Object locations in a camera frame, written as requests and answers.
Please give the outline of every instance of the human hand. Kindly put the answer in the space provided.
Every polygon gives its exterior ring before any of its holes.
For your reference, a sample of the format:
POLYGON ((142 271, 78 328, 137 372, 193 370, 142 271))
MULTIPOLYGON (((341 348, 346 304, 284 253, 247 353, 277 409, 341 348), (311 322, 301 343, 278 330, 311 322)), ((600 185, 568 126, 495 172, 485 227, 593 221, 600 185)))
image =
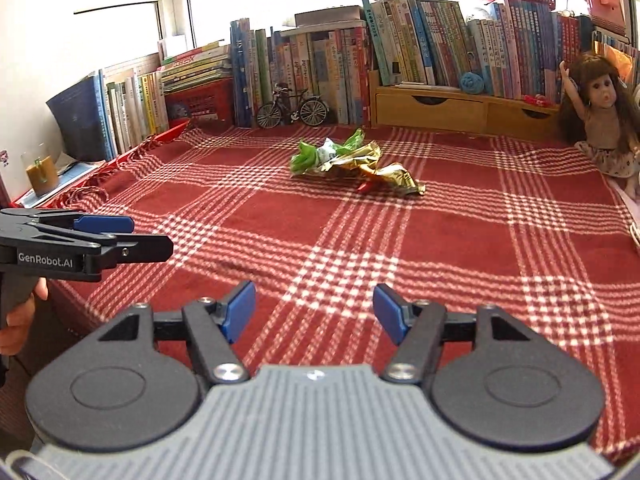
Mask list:
POLYGON ((560 75, 562 79, 569 79, 569 69, 566 67, 564 61, 560 62, 560 75))
POLYGON ((36 311, 34 293, 41 300, 46 300, 49 295, 47 280, 40 278, 29 299, 15 306, 6 315, 6 327, 0 330, 0 354, 16 355, 27 342, 36 311))

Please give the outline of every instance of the finger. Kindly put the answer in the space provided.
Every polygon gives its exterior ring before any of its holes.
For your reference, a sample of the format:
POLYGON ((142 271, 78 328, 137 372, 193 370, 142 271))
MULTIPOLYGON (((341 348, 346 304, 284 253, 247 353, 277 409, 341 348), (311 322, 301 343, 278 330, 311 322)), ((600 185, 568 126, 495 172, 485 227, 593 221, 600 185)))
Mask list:
POLYGON ((22 348, 27 341, 29 328, 24 326, 8 326, 0 330, 0 354, 12 355, 8 352, 11 349, 22 348))
POLYGON ((49 287, 47 286, 47 280, 45 278, 40 278, 33 291, 41 300, 46 300, 49 297, 49 287))
POLYGON ((35 312, 36 302, 31 294, 27 301, 14 307, 6 315, 6 323, 8 326, 30 326, 35 312))
POLYGON ((21 343, 18 343, 18 344, 12 345, 12 346, 6 346, 6 347, 0 346, 0 355, 16 355, 16 354, 19 354, 20 350, 22 350, 22 348, 24 348, 24 344, 25 343, 26 343, 26 338, 21 343))

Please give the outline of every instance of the bicycle wheel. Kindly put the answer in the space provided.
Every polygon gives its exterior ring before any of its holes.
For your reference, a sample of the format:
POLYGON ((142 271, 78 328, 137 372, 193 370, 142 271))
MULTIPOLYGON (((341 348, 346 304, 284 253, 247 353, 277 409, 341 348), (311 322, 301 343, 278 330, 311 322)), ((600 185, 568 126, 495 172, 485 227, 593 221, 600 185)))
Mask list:
POLYGON ((255 121, 261 128, 274 128, 280 124, 281 120, 282 111, 274 102, 262 105, 255 115, 255 121))
POLYGON ((324 123, 329 109, 317 97, 310 97, 300 105, 300 120, 307 126, 319 126, 324 123))

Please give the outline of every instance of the gold foil wrapper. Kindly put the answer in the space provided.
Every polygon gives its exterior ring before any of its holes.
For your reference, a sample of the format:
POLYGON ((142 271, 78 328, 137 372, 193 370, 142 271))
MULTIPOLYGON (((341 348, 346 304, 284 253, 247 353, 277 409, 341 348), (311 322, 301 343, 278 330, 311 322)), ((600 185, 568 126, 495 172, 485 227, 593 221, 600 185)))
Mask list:
POLYGON ((347 171, 358 171, 362 176, 371 180, 380 180, 393 185, 405 194, 418 193, 423 195, 426 186, 414 180, 409 171, 398 162, 388 164, 384 168, 378 168, 382 150, 375 141, 353 150, 347 155, 339 155, 318 168, 313 173, 327 173, 337 168, 347 171))

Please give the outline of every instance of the drawer handle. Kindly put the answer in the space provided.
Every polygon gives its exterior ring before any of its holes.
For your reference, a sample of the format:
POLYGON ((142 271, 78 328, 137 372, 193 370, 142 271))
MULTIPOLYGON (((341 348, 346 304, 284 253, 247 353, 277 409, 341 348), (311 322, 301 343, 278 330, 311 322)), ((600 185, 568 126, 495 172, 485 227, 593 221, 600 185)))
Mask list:
POLYGON ((428 97, 425 95, 412 95, 412 97, 423 105, 441 105, 448 99, 446 97, 428 97))
POLYGON ((525 110, 524 108, 521 108, 520 110, 522 110, 525 115, 528 115, 532 119, 548 119, 550 117, 550 114, 545 114, 544 112, 537 112, 535 110, 525 110))

